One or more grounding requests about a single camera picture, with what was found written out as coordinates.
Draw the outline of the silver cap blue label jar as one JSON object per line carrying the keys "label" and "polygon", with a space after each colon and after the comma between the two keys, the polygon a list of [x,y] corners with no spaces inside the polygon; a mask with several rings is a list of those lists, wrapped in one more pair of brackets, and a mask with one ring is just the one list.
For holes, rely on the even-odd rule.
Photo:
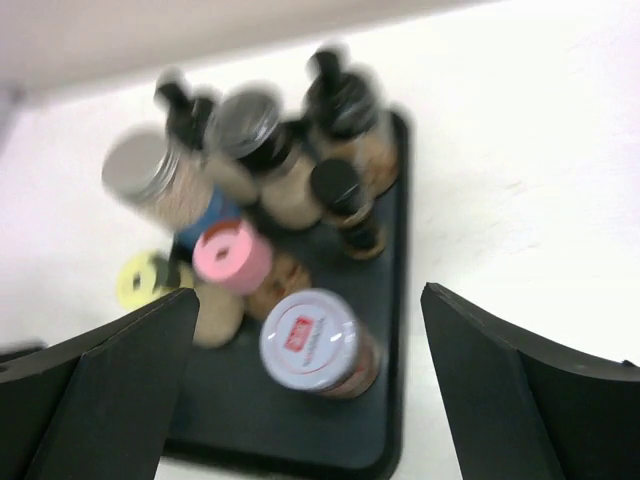
{"label": "silver cap blue label jar", "polygon": [[120,136],[103,161],[101,181],[109,194],[172,233],[188,250],[209,227],[243,216],[241,208],[156,129],[138,128]]}

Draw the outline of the small black cap spice jar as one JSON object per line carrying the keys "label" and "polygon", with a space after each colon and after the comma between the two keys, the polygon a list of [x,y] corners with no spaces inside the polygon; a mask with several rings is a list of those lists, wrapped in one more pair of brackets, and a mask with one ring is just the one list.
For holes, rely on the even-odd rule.
{"label": "small black cap spice jar", "polygon": [[309,185],[348,256],[364,261],[383,252],[386,236],[374,214],[374,200],[351,163],[340,158],[318,163]]}

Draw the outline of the black cap brown spice bottle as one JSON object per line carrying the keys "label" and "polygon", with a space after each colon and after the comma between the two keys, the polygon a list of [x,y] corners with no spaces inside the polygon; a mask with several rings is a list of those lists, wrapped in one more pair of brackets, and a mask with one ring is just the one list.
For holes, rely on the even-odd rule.
{"label": "black cap brown spice bottle", "polygon": [[310,59],[315,78],[305,95],[311,142],[325,160],[350,162],[373,197],[395,183],[399,160],[390,113],[369,71],[346,65],[338,47],[318,49]]}

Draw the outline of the black cap white powder bottle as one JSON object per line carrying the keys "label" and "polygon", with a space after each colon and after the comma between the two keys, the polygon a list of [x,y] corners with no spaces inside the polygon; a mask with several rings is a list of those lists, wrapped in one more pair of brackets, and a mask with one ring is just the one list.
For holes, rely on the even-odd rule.
{"label": "black cap white powder bottle", "polygon": [[156,81],[154,100],[166,110],[165,130],[170,140],[190,152],[205,151],[205,131],[219,104],[220,95],[211,86],[188,84],[180,70],[168,69]]}

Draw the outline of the pink cap spice jar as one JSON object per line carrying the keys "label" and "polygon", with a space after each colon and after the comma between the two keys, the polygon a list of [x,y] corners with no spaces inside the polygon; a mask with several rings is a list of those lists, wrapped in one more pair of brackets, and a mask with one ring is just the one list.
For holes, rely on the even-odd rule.
{"label": "pink cap spice jar", "polygon": [[312,286],[309,270],[247,220],[209,227],[194,247],[192,265],[203,280],[241,296],[247,314],[257,321],[264,321],[285,297]]}

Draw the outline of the yellow cap spice jar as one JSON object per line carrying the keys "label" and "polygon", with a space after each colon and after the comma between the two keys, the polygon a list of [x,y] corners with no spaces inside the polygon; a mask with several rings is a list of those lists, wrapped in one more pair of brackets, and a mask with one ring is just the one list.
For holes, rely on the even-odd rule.
{"label": "yellow cap spice jar", "polygon": [[187,263],[158,250],[145,251],[127,261],[116,281],[118,301],[130,311],[180,288],[192,289],[199,301],[193,343],[202,348],[228,344],[241,327],[243,299],[219,285],[200,280]]}

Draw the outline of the red label spice jar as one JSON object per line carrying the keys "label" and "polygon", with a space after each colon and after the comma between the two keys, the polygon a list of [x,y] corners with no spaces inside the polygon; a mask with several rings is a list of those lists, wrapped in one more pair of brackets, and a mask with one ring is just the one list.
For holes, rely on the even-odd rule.
{"label": "red label spice jar", "polygon": [[260,333],[269,376],[295,391],[351,399],[376,381],[378,343],[339,295],[311,288],[291,294],[269,313]]}

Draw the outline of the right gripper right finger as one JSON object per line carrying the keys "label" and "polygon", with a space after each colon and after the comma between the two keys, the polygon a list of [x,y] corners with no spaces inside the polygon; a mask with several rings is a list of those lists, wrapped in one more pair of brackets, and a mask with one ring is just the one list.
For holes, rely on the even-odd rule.
{"label": "right gripper right finger", "polygon": [[421,307],[463,478],[638,478],[637,365],[546,339],[437,283]]}

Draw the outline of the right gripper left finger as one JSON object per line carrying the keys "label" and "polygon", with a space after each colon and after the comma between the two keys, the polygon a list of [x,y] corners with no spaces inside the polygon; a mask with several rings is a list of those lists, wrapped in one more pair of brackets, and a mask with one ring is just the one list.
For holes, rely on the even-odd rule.
{"label": "right gripper left finger", "polygon": [[178,289],[1,365],[4,479],[152,479],[199,301]]}

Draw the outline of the grey grinder cap salt jar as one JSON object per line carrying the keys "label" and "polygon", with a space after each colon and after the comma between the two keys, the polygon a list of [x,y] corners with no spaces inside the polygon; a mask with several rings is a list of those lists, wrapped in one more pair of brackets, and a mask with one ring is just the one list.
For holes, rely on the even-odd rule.
{"label": "grey grinder cap salt jar", "polygon": [[283,122],[275,90],[249,85],[227,95],[214,111],[205,140],[249,175],[263,210],[277,225],[302,231],[319,222],[321,208],[309,186],[315,162]]}

